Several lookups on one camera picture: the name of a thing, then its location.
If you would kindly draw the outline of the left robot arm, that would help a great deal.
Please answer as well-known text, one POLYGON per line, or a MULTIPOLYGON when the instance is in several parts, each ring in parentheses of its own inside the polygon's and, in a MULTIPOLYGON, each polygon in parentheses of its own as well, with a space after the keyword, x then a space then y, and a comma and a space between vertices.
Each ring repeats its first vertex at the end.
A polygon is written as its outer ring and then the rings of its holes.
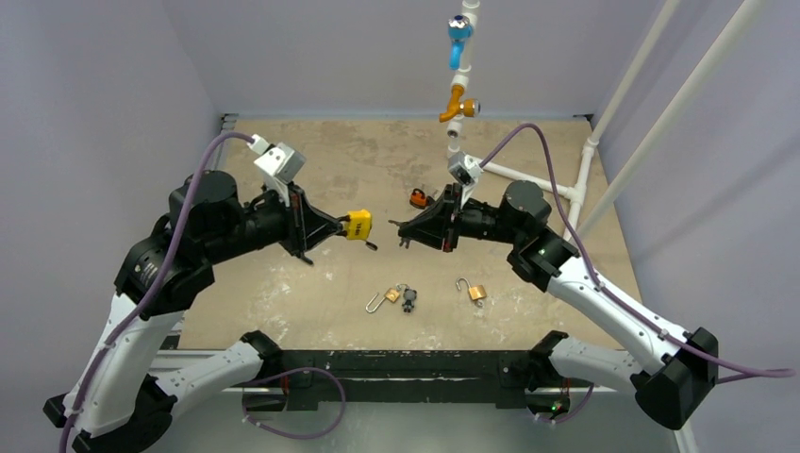
POLYGON ((214 283, 215 265, 273 244, 304 259, 319 243, 345 234, 346 217, 312 207, 295 184, 287 191, 281 197, 266 190, 242 202, 232 175, 205 171, 171 193, 168 213, 125 257, 104 330, 78 382, 44 404, 61 431, 60 451, 141 452, 213 394, 290 377, 283 350, 258 330, 164 377, 150 371, 173 327, 214 283))

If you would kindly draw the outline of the black key bunch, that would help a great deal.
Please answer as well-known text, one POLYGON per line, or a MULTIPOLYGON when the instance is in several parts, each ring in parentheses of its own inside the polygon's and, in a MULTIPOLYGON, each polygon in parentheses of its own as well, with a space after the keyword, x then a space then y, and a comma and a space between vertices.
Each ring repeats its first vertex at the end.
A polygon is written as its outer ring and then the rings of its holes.
POLYGON ((402 309, 404 313, 411 313, 415 309, 417 291, 411 288, 408 284, 401 283, 397 289, 402 298, 402 309))

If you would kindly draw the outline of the brass padlock long shackle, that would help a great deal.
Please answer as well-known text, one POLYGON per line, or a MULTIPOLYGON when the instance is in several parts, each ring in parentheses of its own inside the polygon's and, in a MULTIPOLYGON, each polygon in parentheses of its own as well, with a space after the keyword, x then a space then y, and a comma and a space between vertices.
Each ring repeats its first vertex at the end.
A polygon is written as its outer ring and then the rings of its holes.
POLYGON ((400 287, 393 286, 386 290, 383 294, 376 293, 373 298, 366 304, 365 310, 367 313, 375 313, 384 303, 396 303, 400 298, 400 287))

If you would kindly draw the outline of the yellow black padlock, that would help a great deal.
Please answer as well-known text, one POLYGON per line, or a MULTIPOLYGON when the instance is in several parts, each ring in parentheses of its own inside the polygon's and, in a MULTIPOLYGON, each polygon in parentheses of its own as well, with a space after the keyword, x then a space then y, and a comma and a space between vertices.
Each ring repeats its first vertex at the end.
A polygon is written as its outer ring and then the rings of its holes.
POLYGON ((340 236, 348 241, 362 241, 372 251, 378 250, 377 245, 369 241, 373 216, 368 210, 349 210, 344 216, 339 217, 338 221, 342 225, 340 236))

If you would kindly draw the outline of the orange black padlock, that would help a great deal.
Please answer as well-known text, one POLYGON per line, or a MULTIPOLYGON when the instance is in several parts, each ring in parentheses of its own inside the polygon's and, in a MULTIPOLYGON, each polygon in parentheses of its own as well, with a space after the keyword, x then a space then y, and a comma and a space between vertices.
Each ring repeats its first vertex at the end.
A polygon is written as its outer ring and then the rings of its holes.
POLYGON ((427 194, 423 189, 414 188, 409 195, 408 201, 415 209, 424 210, 434 203, 435 198, 427 194))

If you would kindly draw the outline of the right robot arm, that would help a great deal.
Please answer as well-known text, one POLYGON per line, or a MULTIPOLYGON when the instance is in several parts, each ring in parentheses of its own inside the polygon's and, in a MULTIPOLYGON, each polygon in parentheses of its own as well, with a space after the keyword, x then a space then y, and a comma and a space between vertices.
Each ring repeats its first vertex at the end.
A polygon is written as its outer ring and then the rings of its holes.
POLYGON ((683 428, 717 383, 717 338, 662 318, 604 278, 547 225, 552 208, 536 184, 510 183, 496 207, 461 202, 461 194, 460 185, 449 184, 431 206, 398 223, 401 244, 452 252, 463 238, 507 243, 507 261, 522 281, 569 304, 620 345, 592 346, 552 331, 529 352, 530 386, 588 381, 631 394, 664 428, 683 428))

